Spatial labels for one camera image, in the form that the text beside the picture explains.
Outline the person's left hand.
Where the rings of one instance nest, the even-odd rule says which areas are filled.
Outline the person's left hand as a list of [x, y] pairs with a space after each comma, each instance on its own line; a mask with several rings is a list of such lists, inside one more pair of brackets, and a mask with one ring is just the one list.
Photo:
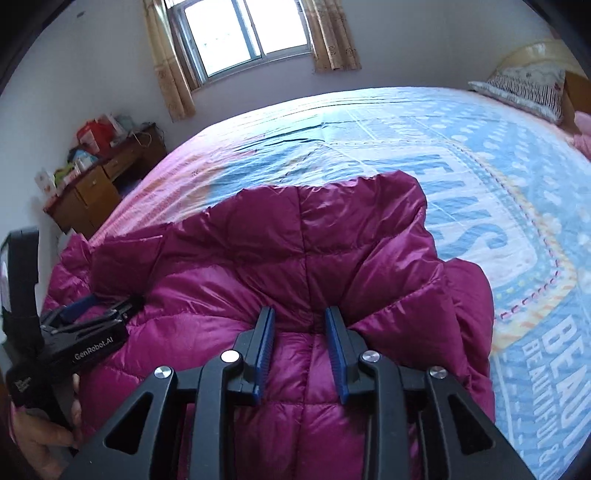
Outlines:
[[78, 398], [80, 377], [72, 377], [71, 422], [73, 430], [45, 418], [11, 406], [12, 437], [24, 458], [41, 479], [59, 479], [65, 461], [56, 456], [56, 448], [75, 448], [82, 443], [82, 409]]

